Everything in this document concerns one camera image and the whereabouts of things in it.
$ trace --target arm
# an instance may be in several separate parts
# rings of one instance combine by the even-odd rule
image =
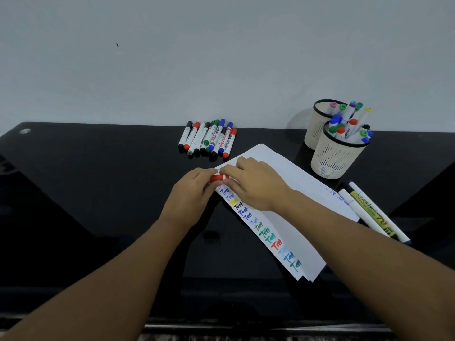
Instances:
[[[455,339],[455,271],[292,190],[264,162],[239,158],[221,174],[246,204],[285,218],[404,340]]]
[[[159,220],[144,235],[33,311],[2,341],[136,341],[169,259],[220,184],[206,186],[216,171],[188,172],[174,185]]]

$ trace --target hand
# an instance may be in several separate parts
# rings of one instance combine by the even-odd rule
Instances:
[[[217,169],[196,168],[183,176],[172,188],[160,219],[183,228],[185,232],[193,227],[199,221],[208,199],[221,185],[220,181],[208,183],[215,173]]]
[[[243,202],[261,211],[276,211],[277,202],[292,191],[270,165],[253,158],[240,157],[236,166],[223,166],[220,174],[234,178],[237,182],[225,179],[223,183]]]

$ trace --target right hand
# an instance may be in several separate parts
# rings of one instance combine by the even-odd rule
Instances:
[[[236,166],[223,166],[220,174],[234,178],[225,179],[223,184],[261,211],[276,211],[277,203],[292,190],[270,165],[253,158],[239,157]]]

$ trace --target white paper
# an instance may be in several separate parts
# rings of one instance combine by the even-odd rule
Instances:
[[[319,180],[312,177],[310,174],[294,165],[291,161],[284,158],[282,155],[272,151],[264,144],[258,144],[241,154],[245,158],[254,158],[258,161],[262,160],[273,167],[276,172],[292,189],[298,190],[310,199],[320,203],[321,205],[333,210],[334,212],[343,215],[351,220],[358,221],[359,217],[345,203],[343,198],[337,192],[330,189]],[[235,157],[219,166],[220,169],[224,165],[236,165],[237,158]],[[242,213],[243,208],[238,208],[240,199],[232,191],[229,194],[226,192],[227,187],[221,185],[217,188],[217,192],[231,206],[237,214],[243,218],[245,223],[255,232],[255,234],[263,241],[269,250],[278,258],[285,268],[298,280],[302,275],[310,281],[314,281],[325,266],[325,261],[302,234],[297,231],[290,223],[280,217],[278,214],[270,211],[259,211],[250,206],[243,204],[247,211]],[[256,223],[253,223],[257,218],[258,222],[262,222],[263,226],[255,228]],[[262,229],[269,228],[267,234],[260,234]],[[267,239],[265,236],[273,233],[275,238]],[[281,241],[281,246],[270,246],[273,241]]]

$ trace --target black rim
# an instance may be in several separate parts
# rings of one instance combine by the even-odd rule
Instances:
[[[338,140],[338,139],[336,139],[335,137],[333,137],[332,135],[330,135],[330,134],[328,133],[327,130],[325,130],[325,126],[326,126],[329,122],[330,122],[330,121],[327,121],[327,122],[324,123],[324,126],[322,127],[322,132],[325,134],[325,136],[327,136],[329,139],[331,139],[332,141],[335,141],[335,142],[338,143],[338,144],[342,144],[343,146],[348,146],[348,147],[359,148],[359,147],[368,146],[369,143],[371,142],[371,139],[370,139],[370,141],[368,141],[368,142],[365,143],[365,144],[349,144],[349,143],[347,143],[347,142]]]
[[[315,103],[313,104],[313,110],[316,111],[321,116],[329,117],[329,118],[332,118],[332,115],[327,115],[325,112],[322,112],[321,110],[319,110],[316,107],[317,103],[322,103],[322,102],[330,102],[330,103],[331,102],[337,102],[337,104],[346,104],[345,102],[340,102],[339,100],[335,100],[335,99],[320,99],[320,100],[316,100]]]

